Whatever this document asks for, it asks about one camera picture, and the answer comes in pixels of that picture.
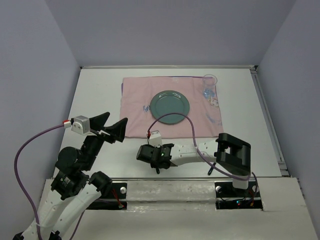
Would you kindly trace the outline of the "pink cloth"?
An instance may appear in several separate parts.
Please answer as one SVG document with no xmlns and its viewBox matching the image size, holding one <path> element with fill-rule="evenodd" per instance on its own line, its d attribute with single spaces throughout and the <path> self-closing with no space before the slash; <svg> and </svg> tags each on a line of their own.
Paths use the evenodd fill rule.
<svg viewBox="0 0 320 240">
<path fill-rule="evenodd" d="M 217 137 L 224 131 L 218 96 L 214 88 L 208 93 L 204 90 L 201 76 L 125 77 L 120 105 L 120 118 L 128 119 L 125 136 L 145 138 L 156 120 L 151 112 L 152 99 L 163 91 L 175 91 L 186 98 L 188 113 L 180 109 L 170 111 L 170 115 L 160 113 L 152 129 L 167 139 Z"/>
</svg>

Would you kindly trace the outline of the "teal plate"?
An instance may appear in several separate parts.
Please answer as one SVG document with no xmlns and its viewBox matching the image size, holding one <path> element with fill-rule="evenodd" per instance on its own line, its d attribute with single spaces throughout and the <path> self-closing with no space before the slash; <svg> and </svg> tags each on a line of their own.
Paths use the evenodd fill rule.
<svg viewBox="0 0 320 240">
<path fill-rule="evenodd" d="M 155 119 L 163 124 L 175 125 L 189 114 L 190 103 L 180 92 L 165 90 L 157 93 L 150 102 L 150 112 Z"/>
</svg>

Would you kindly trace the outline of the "clear drinking glass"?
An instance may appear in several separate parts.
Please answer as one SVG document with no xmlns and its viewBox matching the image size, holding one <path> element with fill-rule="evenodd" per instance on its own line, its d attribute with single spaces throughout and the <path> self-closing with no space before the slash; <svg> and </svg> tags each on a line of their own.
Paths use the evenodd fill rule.
<svg viewBox="0 0 320 240">
<path fill-rule="evenodd" d="M 214 97 L 216 95 L 216 84 L 218 79 L 212 74 L 206 74 L 202 77 L 203 96 L 206 99 Z"/>
</svg>

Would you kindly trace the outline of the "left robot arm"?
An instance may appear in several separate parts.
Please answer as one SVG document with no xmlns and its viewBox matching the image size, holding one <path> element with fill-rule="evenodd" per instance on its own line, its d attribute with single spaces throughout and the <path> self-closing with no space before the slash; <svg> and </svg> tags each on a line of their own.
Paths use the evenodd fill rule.
<svg viewBox="0 0 320 240">
<path fill-rule="evenodd" d="M 77 116 L 61 124 L 46 129 L 28 139 L 18 150 L 14 158 L 14 174 L 24 195 L 31 204 L 34 220 L 23 232 L 14 235 L 15 240 L 60 240 L 70 225 L 80 221 L 84 211 L 94 202 L 109 194 L 114 197 L 120 210 L 124 204 L 112 186 L 112 179 L 98 171 L 86 175 L 103 144 L 123 142 L 128 119 L 125 117 L 111 126 L 105 126 L 109 112 L 88 118 Z M 59 154 L 55 167 L 56 177 L 50 186 L 49 193 L 40 209 L 37 209 L 31 196 L 24 187 L 18 173 L 18 158 L 22 150 L 37 137 L 60 128 L 70 128 L 73 132 L 85 136 L 81 148 L 65 147 Z"/>
</svg>

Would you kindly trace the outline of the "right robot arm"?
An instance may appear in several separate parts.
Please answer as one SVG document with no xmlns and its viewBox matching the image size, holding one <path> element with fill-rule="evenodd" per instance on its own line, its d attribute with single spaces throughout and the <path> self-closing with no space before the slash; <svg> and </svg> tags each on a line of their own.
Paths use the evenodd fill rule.
<svg viewBox="0 0 320 240">
<path fill-rule="evenodd" d="M 139 147 L 136 159 L 157 170 L 191 163 L 207 163 L 212 169 L 232 179 L 230 190 L 235 196 L 242 196 L 248 191 L 252 174 L 251 145 L 228 133 L 220 133 L 216 140 L 196 146 L 144 144 Z"/>
</svg>

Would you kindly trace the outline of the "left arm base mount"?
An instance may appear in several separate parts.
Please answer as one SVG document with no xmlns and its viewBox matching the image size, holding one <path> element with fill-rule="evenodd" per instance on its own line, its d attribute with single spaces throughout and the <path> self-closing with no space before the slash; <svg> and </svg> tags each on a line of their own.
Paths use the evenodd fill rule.
<svg viewBox="0 0 320 240">
<path fill-rule="evenodd" d="M 113 182 L 109 192 L 104 192 L 97 200 L 87 207 L 87 210 L 110 210 L 119 211 L 127 209 L 126 182 Z"/>
</svg>

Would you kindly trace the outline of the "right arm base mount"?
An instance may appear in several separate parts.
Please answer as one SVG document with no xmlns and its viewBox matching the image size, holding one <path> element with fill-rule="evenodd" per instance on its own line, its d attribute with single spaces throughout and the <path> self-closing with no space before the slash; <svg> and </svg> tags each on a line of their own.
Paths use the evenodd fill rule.
<svg viewBox="0 0 320 240">
<path fill-rule="evenodd" d="M 234 188 L 231 181 L 220 181 L 214 185 L 217 210 L 263 209 L 261 195 L 254 181 L 248 183 L 247 189 Z"/>
</svg>

